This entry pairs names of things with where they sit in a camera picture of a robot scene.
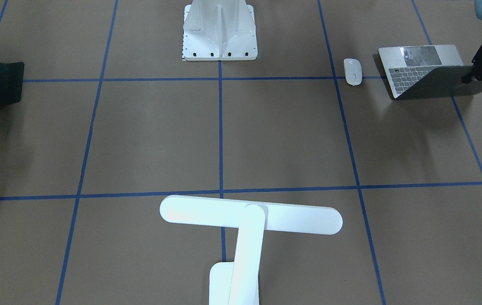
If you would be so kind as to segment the white wireless mouse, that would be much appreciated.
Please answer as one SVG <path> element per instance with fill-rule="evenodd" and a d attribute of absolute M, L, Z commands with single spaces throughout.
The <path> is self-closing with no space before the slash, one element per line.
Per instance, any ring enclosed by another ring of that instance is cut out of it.
<path fill-rule="evenodd" d="M 344 58 L 343 67 L 347 84 L 351 86 L 361 85 L 363 73 L 359 60 L 355 58 Z"/>

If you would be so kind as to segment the grey laptop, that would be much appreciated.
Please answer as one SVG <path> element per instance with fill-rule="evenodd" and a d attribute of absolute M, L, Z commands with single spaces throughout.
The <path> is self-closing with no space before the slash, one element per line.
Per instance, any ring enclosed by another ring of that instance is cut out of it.
<path fill-rule="evenodd" d="M 378 54 L 396 100 L 482 93 L 482 81 L 461 81 L 473 64 L 465 65 L 454 45 L 381 47 Z"/>

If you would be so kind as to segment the black mouse pad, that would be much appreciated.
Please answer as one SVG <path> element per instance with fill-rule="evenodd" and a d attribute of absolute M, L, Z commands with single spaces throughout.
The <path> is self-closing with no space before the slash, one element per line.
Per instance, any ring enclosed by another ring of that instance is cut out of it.
<path fill-rule="evenodd" d="M 0 107 L 21 101 L 24 68 L 24 62 L 0 62 Z"/>

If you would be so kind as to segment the white desk lamp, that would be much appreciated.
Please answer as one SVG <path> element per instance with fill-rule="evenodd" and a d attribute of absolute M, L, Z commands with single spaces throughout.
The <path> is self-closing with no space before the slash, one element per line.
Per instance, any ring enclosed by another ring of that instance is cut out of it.
<path fill-rule="evenodd" d="M 234 260 L 216 263 L 210 269 L 210 305 L 259 304 L 258 278 L 266 230 L 332 235 L 343 227 L 342 215 L 332 207 L 185 195 L 163 199 L 160 214 L 169 223 L 238 230 Z"/>

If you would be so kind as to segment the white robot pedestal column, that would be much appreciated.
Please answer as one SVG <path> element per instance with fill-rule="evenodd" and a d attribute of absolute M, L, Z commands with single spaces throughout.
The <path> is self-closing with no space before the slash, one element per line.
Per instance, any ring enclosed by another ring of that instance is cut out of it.
<path fill-rule="evenodd" d="M 184 7 L 182 59 L 251 61 L 258 58 L 254 8 L 244 0 L 193 0 Z"/>

